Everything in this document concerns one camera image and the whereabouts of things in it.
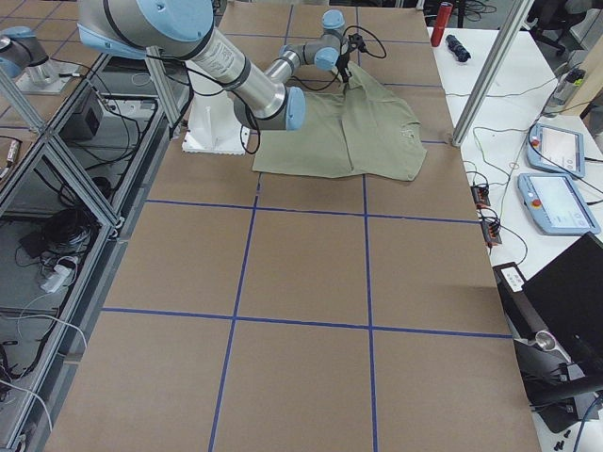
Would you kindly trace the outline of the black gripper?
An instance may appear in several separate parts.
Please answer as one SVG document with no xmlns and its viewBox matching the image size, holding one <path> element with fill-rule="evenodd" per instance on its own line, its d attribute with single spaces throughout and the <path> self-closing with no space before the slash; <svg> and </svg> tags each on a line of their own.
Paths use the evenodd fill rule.
<svg viewBox="0 0 603 452">
<path fill-rule="evenodd" d="M 342 84 L 348 85 L 352 79 L 352 74 L 349 70 L 350 53 L 346 52 L 339 56 L 337 60 L 338 74 L 342 75 Z"/>
</svg>

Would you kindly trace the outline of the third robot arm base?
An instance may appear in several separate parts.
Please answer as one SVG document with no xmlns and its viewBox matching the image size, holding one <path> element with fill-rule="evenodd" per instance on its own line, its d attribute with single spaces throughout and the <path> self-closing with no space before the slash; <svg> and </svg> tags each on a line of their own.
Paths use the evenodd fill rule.
<svg viewBox="0 0 603 452">
<path fill-rule="evenodd" d="M 1 68 L 25 94 L 60 94 L 73 76 L 80 74 L 79 64 L 50 58 L 27 26 L 1 31 Z"/>
</svg>

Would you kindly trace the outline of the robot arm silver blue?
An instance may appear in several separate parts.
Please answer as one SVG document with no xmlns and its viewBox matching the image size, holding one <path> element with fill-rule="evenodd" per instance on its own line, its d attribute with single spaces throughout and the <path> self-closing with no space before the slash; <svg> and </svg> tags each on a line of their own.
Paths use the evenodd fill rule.
<svg viewBox="0 0 603 452">
<path fill-rule="evenodd" d="M 210 1 L 80 1 L 80 40 L 113 56 L 144 59 L 157 47 L 171 58 L 192 61 L 235 94 L 238 120 L 260 130 L 298 130 L 306 111 L 304 93 L 285 82 L 300 66 L 283 52 L 258 69 L 215 26 Z"/>
<path fill-rule="evenodd" d="M 265 75 L 275 83 L 285 83 L 302 66 L 315 66 L 333 73 L 334 80 L 347 83 L 350 79 L 348 64 L 351 44 L 346 36 L 346 21 L 339 9 L 330 9 L 322 16 L 322 35 L 316 40 L 301 44 L 287 44 L 280 55 L 265 70 Z"/>
</svg>

